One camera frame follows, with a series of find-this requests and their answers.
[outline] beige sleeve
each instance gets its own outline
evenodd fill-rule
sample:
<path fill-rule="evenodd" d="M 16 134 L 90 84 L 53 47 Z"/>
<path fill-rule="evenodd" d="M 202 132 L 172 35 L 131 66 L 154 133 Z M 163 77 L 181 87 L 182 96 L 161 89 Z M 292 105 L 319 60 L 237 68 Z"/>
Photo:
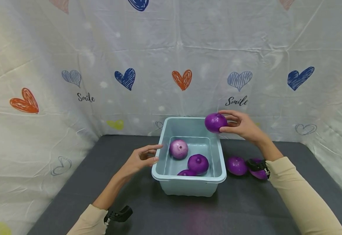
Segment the beige sleeve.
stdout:
<path fill-rule="evenodd" d="M 326 202 L 287 157 L 266 161 L 277 189 L 302 234 L 342 234 L 342 226 Z"/>
<path fill-rule="evenodd" d="M 108 211 L 100 210 L 90 204 L 67 235 L 104 235 L 106 225 L 103 220 L 107 213 Z"/>

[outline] person's left hand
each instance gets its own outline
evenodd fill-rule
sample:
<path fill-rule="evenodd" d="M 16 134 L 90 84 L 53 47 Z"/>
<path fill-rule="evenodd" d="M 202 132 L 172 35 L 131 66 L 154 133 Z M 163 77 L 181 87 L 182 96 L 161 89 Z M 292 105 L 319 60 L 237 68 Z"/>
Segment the person's left hand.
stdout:
<path fill-rule="evenodd" d="M 145 166 L 153 166 L 158 162 L 159 158 L 153 157 L 152 155 L 155 155 L 156 150 L 162 147 L 163 145 L 157 144 L 147 145 L 145 147 L 135 149 L 117 174 L 121 177 L 129 179 Z"/>

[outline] purple onion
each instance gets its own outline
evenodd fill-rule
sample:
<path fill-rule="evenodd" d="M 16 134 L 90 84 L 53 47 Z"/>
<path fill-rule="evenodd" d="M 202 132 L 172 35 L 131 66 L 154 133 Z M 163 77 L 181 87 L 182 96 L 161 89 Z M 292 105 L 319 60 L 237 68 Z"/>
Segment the purple onion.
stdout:
<path fill-rule="evenodd" d="M 248 171 L 245 161 L 240 157 L 230 157 L 226 161 L 227 170 L 237 176 L 242 176 Z"/>
<path fill-rule="evenodd" d="M 188 145 L 181 139 L 172 141 L 169 149 L 171 156 L 177 159 L 184 159 L 188 155 Z"/>
<path fill-rule="evenodd" d="M 201 154 L 195 154 L 188 159 L 188 169 L 194 171 L 197 175 L 206 173 L 209 168 L 209 161 Z"/>
<path fill-rule="evenodd" d="M 197 176 L 197 174 L 192 170 L 182 170 L 177 175 L 178 176 Z"/>
<path fill-rule="evenodd" d="M 211 133 L 221 133 L 219 129 L 222 126 L 228 126 L 226 118 L 219 113 L 212 113 L 206 116 L 205 126 Z"/>
<path fill-rule="evenodd" d="M 253 160 L 255 163 L 259 163 L 260 161 L 262 161 L 262 160 L 259 159 L 259 158 L 252 158 L 252 160 Z M 260 180 L 267 180 L 267 175 L 266 175 L 265 170 L 252 171 L 252 170 L 249 169 L 249 172 L 250 172 L 255 178 L 258 178 L 258 179 L 260 179 Z"/>

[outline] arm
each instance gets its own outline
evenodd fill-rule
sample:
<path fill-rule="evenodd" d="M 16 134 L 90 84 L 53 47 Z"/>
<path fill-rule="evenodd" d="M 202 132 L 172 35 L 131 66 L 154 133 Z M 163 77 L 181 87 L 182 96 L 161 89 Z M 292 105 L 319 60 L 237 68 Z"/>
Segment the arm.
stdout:
<path fill-rule="evenodd" d="M 148 145 L 134 150 L 128 161 L 112 177 L 94 203 L 82 213 L 67 235 L 104 235 L 107 228 L 103 221 L 104 217 L 120 189 L 140 169 L 152 166 L 158 161 L 158 158 L 151 157 L 150 154 L 155 154 L 156 149 L 161 147 L 162 145 Z"/>
<path fill-rule="evenodd" d="M 221 132 L 238 134 L 260 149 L 271 173 L 269 180 L 302 234 L 342 234 L 342 226 L 326 202 L 247 114 L 233 110 L 219 113 L 228 114 L 226 119 L 233 121 L 220 128 Z"/>

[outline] yellow heart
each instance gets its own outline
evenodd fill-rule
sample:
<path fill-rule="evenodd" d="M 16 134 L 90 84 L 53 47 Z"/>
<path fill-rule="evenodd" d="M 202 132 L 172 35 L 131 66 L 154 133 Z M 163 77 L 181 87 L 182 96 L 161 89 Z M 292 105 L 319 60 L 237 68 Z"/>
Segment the yellow heart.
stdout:
<path fill-rule="evenodd" d="M 124 128 L 124 122 L 123 120 L 117 120 L 117 121 L 107 121 L 107 124 L 112 127 L 115 128 L 117 130 L 121 130 Z"/>
<path fill-rule="evenodd" d="M 12 234 L 12 231 L 10 230 L 8 225 L 6 225 L 3 222 L 0 222 L 0 235 L 11 235 L 11 234 Z"/>

